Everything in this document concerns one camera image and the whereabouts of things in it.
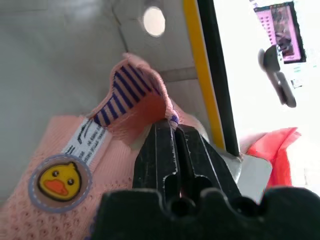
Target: yellow stripe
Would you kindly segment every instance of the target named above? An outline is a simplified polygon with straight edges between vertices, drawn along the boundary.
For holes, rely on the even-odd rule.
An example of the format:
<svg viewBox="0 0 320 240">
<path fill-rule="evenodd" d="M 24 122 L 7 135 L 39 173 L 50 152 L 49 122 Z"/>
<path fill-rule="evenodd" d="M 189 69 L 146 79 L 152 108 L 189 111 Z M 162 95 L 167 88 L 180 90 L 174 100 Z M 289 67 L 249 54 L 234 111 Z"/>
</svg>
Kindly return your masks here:
<svg viewBox="0 0 320 240">
<path fill-rule="evenodd" d="M 198 4 L 196 0 L 184 0 L 184 16 L 189 31 L 195 68 L 209 117 L 213 142 L 221 149 L 226 149 L 225 139 L 217 107 L 216 95 L 212 86 L 211 72 L 207 62 L 207 50 L 204 45 Z"/>
</svg>

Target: circular patch border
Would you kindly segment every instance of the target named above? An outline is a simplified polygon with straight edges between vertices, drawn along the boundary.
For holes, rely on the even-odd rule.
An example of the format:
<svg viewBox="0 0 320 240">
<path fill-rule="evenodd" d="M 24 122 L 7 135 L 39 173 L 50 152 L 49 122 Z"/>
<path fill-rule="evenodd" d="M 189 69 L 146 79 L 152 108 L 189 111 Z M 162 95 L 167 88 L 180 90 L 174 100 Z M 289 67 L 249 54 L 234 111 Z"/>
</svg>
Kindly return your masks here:
<svg viewBox="0 0 320 240">
<path fill-rule="evenodd" d="M 87 178 L 88 178 L 88 183 L 87 183 L 87 187 L 84 191 L 84 193 L 82 194 L 82 196 L 77 199 L 76 201 L 72 202 L 71 200 L 71 204 L 67 205 L 67 206 L 63 206 L 63 207 L 52 207 L 52 206 L 48 206 L 47 204 L 45 204 L 44 202 L 41 202 L 38 198 L 37 195 L 35 193 L 35 188 L 38 187 L 37 184 L 37 175 L 40 173 L 40 171 L 43 170 L 44 166 L 47 165 L 50 161 L 53 161 L 55 159 L 61 159 L 61 158 L 66 158 L 67 161 L 66 162 L 72 162 L 74 161 L 77 164 L 80 164 L 84 169 L 85 172 L 87 173 Z M 67 211 L 72 210 L 73 208 L 75 208 L 76 206 L 78 206 L 88 195 L 88 193 L 90 192 L 91 189 L 91 185 L 92 185 L 92 174 L 90 172 L 89 167 L 78 157 L 70 155 L 70 154 L 56 154 L 53 156 L 50 156 L 48 158 L 46 158 L 32 173 L 32 175 L 30 176 L 29 179 L 29 183 L 28 183 L 28 193 L 29 193 L 29 197 L 30 200 L 32 202 L 33 205 L 35 205 L 36 207 L 40 208 L 43 211 L 49 212 L 49 213 L 55 213 L 55 214 L 61 214 L 61 213 L 65 213 Z"/>
</svg>

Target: pink sock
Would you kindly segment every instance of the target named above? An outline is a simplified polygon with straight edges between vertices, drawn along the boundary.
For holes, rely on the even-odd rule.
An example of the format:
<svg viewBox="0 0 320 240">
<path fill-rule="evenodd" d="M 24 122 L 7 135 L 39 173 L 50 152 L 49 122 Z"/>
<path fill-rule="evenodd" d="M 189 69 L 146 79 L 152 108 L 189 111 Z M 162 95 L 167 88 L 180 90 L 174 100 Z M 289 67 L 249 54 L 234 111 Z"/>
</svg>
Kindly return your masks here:
<svg viewBox="0 0 320 240">
<path fill-rule="evenodd" d="M 1 208 L 6 240 L 80 240 L 90 236 L 103 193 L 132 188 L 146 127 L 168 119 L 201 123 L 168 96 L 160 75 L 132 54 L 110 74 L 110 92 L 87 116 L 57 116 L 32 156 L 19 184 Z"/>
</svg>

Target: round light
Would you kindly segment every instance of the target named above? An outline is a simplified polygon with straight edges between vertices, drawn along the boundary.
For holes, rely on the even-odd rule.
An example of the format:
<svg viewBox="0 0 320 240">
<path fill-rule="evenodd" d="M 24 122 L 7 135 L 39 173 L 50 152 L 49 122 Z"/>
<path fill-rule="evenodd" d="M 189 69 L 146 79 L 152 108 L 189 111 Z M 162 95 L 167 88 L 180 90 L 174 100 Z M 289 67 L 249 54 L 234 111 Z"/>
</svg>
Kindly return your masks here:
<svg viewBox="0 0 320 240">
<path fill-rule="evenodd" d="M 149 7 L 143 15 L 145 30 L 153 37 L 160 37 L 166 28 L 166 20 L 162 11 L 156 7 Z"/>
</svg>

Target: pink knit fabric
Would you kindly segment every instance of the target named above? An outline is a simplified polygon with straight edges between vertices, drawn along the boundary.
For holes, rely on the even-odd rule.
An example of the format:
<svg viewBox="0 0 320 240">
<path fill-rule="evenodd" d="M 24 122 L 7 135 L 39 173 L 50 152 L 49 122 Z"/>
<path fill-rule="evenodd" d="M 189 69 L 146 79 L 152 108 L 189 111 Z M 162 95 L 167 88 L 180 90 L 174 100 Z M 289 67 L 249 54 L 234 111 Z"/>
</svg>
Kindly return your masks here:
<svg viewBox="0 0 320 240">
<path fill-rule="evenodd" d="M 132 187 L 135 160 L 140 150 L 131 149 L 130 144 L 149 124 L 167 118 L 173 128 L 176 128 L 178 123 L 190 125 L 197 128 L 208 139 L 200 122 L 193 116 L 184 113 L 170 100 L 163 80 L 148 63 L 131 54 L 126 54 L 125 57 L 125 60 L 117 64 L 111 72 L 111 86 L 107 97 L 88 115 L 112 134 L 111 141 L 102 145 L 94 157 L 93 162 L 97 162 L 97 166 L 91 169 L 92 186 L 89 194 L 77 207 L 65 213 L 42 211 L 30 201 L 28 182 L 31 174 L 46 158 L 61 153 L 84 120 L 83 116 L 53 117 L 27 170 L 1 209 L 1 238 L 6 240 L 80 240 L 90 236 L 93 217 L 102 194 Z M 125 82 L 117 83 L 118 80 L 115 80 L 115 77 L 117 71 L 121 69 L 124 72 L 130 71 L 132 76 L 135 71 L 139 71 L 139 75 L 136 74 L 136 76 L 145 77 L 146 84 L 143 81 L 139 83 L 138 80 L 132 81 L 125 75 L 122 75 Z M 121 89 L 129 86 L 130 88 L 127 89 L 135 91 L 139 101 L 132 99 L 135 97 L 132 92 L 131 94 L 125 92 L 123 98 L 120 94 L 121 89 L 117 88 L 119 84 L 123 84 Z M 132 103 L 132 107 L 126 106 L 127 101 L 121 102 L 126 97 Z"/>
</svg>

